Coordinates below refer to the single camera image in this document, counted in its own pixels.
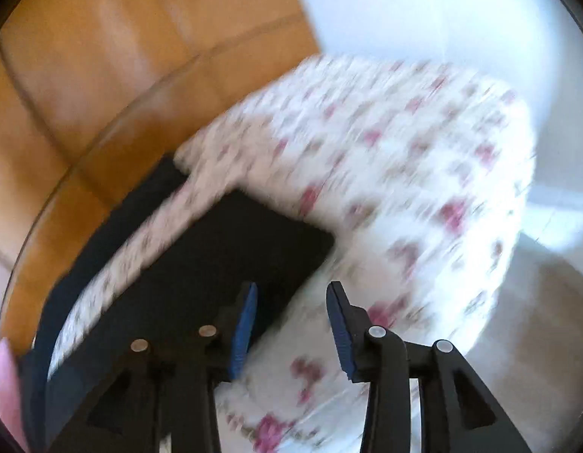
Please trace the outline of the pink pillow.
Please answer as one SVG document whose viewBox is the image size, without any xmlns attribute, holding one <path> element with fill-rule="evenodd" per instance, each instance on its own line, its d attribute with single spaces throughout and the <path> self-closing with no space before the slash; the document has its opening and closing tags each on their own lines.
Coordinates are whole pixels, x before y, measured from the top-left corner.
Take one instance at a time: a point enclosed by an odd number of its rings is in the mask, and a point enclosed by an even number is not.
<svg viewBox="0 0 583 453">
<path fill-rule="evenodd" d="M 23 452 L 29 451 L 23 430 L 21 387 L 17 362 L 10 342 L 0 340 L 0 420 Z"/>
</svg>

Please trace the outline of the floral bedspread bed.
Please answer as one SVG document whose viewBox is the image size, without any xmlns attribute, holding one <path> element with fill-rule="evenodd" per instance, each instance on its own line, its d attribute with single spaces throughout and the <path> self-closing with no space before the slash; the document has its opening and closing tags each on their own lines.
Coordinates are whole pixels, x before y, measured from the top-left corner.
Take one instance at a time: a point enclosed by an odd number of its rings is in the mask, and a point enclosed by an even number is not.
<svg viewBox="0 0 583 453">
<path fill-rule="evenodd" d="M 339 281 L 409 342 L 478 340 L 497 303 L 535 170 L 524 101 L 471 69 L 314 56 L 182 144 L 185 175 L 69 312 L 58 371 L 142 266 L 239 189 L 330 232 L 325 262 L 215 392 L 227 452 L 355 452 L 368 388 L 340 368 L 325 294 Z"/>
</svg>

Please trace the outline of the black pants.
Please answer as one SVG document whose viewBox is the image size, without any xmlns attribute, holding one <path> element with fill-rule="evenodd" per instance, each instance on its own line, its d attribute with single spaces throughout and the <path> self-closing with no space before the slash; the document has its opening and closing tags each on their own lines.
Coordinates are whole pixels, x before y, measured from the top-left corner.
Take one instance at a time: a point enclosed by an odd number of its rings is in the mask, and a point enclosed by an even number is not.
<svg viewBox="0 0 583 453">
<path fill-rule="evenodd" d="M 254 336 L 281 315 L 325 262 L 333 235 L 279 214 L 239 189 L 218 197 L 165 250 L 142 266 L 58 371 L 49 364 L 74 303 L 142 223 L 182 189 L 184 173 L 163 157 L 95 231 L 44 304 L 34 347 L 21 361 L 24 433 L 43 452 L 78 404 L 135 339 L 161 344 L 190 336 L 236 299 L 243 283 L 258 290 Z"/>
</svg>

